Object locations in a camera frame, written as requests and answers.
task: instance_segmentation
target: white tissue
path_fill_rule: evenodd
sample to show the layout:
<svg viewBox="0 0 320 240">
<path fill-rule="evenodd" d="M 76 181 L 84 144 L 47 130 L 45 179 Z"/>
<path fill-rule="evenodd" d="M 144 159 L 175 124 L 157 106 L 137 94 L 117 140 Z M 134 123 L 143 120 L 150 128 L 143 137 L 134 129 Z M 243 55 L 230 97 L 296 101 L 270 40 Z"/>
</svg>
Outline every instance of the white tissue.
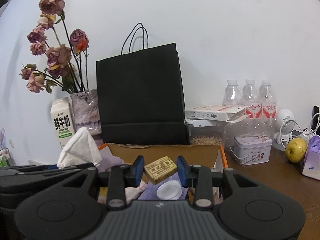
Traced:
<svg viewBox="0 0 320 240">
<path fill-rule="evenodd" d="M 102 157 L 94 139 L 88 129 L 82 127 L 61 151 L 57 167 L 62 169 L 83 163 L 93 163 L 98 167 L 101 160 Z"/>
</svg>

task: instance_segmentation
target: fresh milk carton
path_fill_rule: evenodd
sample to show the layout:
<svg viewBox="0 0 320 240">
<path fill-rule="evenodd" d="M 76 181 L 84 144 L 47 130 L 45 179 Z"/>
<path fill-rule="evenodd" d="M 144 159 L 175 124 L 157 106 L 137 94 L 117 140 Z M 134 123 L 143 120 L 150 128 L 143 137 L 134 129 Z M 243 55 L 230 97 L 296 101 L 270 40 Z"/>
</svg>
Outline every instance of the fresh milk carton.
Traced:
<svg viewBox="0 0 320 240">
<path fill-rule="evenodd" d="M 75 134 L 71 105 L 68 98 L 60 98 L 52 102 L 51 118 L 61 149 Z"/>
</svg>

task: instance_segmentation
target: white cable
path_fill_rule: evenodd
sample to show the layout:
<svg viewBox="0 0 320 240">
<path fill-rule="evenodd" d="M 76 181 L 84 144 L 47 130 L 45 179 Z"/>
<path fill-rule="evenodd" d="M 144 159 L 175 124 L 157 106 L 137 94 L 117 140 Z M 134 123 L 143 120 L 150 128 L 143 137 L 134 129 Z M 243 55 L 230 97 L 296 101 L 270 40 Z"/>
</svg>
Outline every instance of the white cable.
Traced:
<svg viewBox="0 0 320 240">
<path fill-rule="evenodd" d="M 320 115 L 320 113 L 316 113 L 316 114 L 312 117 L 310 124 L 312 123 L 312 120 L 313 120 L 317 115 Z M 297 123 L 294 119 L 285 120 L 285 121 L 281 124 L 279 134 L 280 134 L 281 145 L 282 145 L 283 148 L 285 148 L 285 146 L 284 146 L 284 144 L 283 144 L 283 142 L 282 142 L 281 130 L 282 130 L 283 125 L 284 125 L 285 123 L 287 123 L 287 122 L 295 122 L 295 124 L 298 125 L 298 123 Z M 309 132 L 309 133 L 305 133 L 305 132 L 301 129 L 301 127 L 300 127 L 299 125 L 298 125 L 298 127 L 300 128 L 300 130 L 301 130 L 301 132 L 302 132 L 303 134 L 305 134 L 305 135 L 312 134 L 312 133 L 314 133 L 316 130 L 318 130 L 318 128 L 320 127 L 320 118 L 318 119 L 318 123 L 317 123 L 316 128 L 315 128 L 314 130 L 312 130 L 311 132 Z"/>
</svg>

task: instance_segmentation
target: pear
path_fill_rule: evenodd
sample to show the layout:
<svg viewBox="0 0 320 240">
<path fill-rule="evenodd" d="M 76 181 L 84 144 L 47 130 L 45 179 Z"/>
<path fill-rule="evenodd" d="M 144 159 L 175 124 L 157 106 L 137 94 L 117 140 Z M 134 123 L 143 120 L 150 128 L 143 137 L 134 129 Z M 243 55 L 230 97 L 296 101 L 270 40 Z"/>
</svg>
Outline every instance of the pear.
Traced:
<svg viewBox="0 0 320 240">
<path fill-rule="evenodd" d="M 302 138 L 292 139 L 285 148 L 285 155 L 293 163 L 299 163 L 303 160 L 308 145 Z"/>
</svg>

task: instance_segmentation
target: wooden table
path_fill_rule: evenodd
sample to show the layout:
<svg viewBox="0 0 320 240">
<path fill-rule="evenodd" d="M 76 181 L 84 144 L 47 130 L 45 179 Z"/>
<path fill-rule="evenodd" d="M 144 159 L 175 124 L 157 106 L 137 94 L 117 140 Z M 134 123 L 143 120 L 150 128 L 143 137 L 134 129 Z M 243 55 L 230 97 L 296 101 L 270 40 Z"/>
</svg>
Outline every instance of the wooden table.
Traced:
<svg viewBox="0 0 320 240">
<path fill-rule="evenodd" d="M 298 240 L 320 240 L 320 181 L 301 174 L 299 164 L 290 163 L 285 153 L 271 149 L 270 160 L 240 166 L 226 153 L 228 166 L 298 201 L 306 213 L 306 223 Z"/>
</svg>

